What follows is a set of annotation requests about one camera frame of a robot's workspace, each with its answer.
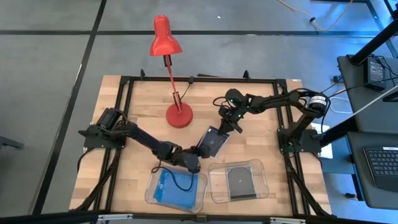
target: wooden table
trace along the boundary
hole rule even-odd
[[[105,108],[114,106],[119,80],[120,76],[105,76],[103,78],[93,122],[98,120]],[[302,86],[300,80],[287,80],[287,83],[290,90]],[[176,86],[177,89],[183,92],[188,83],[176,82]],[[236,88],[242,94],[273,95],[271,84],[194,82],[183,98],[183,101],[192,107],[193,121],[186,128],[175,129],[169,126],[165,119],[166,109],[170,104],[174,103],[170,82],[135,81],[128,117],[131,121],[136,122],[141,129],[153,135],[153,137],[163,141],[171,141],[183,148],[188,148],[197,144],[210,125],[214,127],[220,125],[218,107],[213,106],[212,101],[218,96],[224,96],[230,88]],[[282,112],[285,126],[287,126],[284,108]],[[295,121],[301,116],[301,112],[295,108],[292,108],[292,113]],[[267,198],[262,199],[217,204],[211,199],[210,183],[208,183],[203,209],[199,214],[291,216],[292,209],[285,164],[279,152],[276,135],[278,128],[276,109],[267,110],[257,115],[247,113],[245,118],[239,121],[239,125],[243,128],[242,134],[236,131],[231,133],[228,143],[216,159],[200,159],[201,171],[208,176],[208,166],[212,163],[259,159],[264,164],[266,171],[269,195]],[[96,185],[100,175],[103,155],[104,149],[95,149],[82,160],[70,208],[79,206]],[[322,208],[327,212],[331,212],[318,159],[310,153],[301,153],[300,155],[306,186]],[[149,182],[150,170],[157,164],[158,160],[148,148],[133,139],[127,140],[126,147],[122,150],[114,189],[111,208],[113,212],[186,213],[160,205],[149,204],[144,200],[144,192]],[[300,191],[297,186],[295,189],[297,205],[299,211],[303,213]],[[107,190],[104,190],[102,198],[106,198],[106,193]],[[104,208],[104,201],[105,199],[102,199],[100,208]]]

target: floor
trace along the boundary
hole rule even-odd
[[[241,77],[247,69],[256,78],[298,78],[305,87],[319,91],[332,84],[332,76],[339,75],[337,56],[355,54],[367,44],[369,34],[379,31],[376,20],[384,27],[391,22],[383,1],[378,0],[371,1],[376,18],[367,4],[353,3],[330,35],[316,35],[307,17],[276,0],[103,2],[99,24],[95,21],[101,0],[0,2],[0,135],[25,144],[21,151],[8,147],[0,151],[0,217],[32,211],[60,127],[67,131],[43,212],[68,210],[76,162],[82,154],[83,138],[77,131],[91,120],[102,76],[138,75],[140,69],[148,76],[167,75],[162,60],[149,56],[153,36],[137,31],[152,30],[158,14],[169,17],[173,30],[269,31],[263,35],[181,32],[175,35],[183,49],[182,54],[173,56],[176,76]],[[314,0],[286,2],[308,11],[322,27],[333,23],[346,6]],[[125,30],[129,35],[90,36],[97,29]],[[398,49],[398,39],[391,42]],[[386,44],[375,54],[392,56]],[[70,122],[61,126],[65,110],[71,109],[67,108],[71,90],[80,81]],[[342,88],[339,84],[328,92]],[[333,126],[347,116],[331,111],[325,124]],[[371,209],[364,202],[344,198],[344,193],[354,193],[351,176],[325,174],[324,178],[333,214],[396,222],[397,211]]]

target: blue cloth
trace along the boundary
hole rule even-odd
[[[160,174],[157,187],[154,192],[154,198],[158,203],[166,203],[186,210],[191,210],[196,203],[198,176],[194,175],[192,179],[192,174],[181,172],[174,172],[174,176],[178,185],[183,189],[188,189],[192,180],[193,183],[191,190],[184,191],[179,189],[175,185],[171,173],[162,169],[162,173]]]

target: computer keyboard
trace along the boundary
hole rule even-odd
[[[376,187],[398,192],[398,147],[365,147]]]

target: red lamp base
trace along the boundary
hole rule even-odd
[[[175,128],[185,128],[191,123],[192,118],[192,109],[186,103],[181,104],[181,113],[178,113],[178,108],[175,104],[170,105],[166,111],[167,122]]]

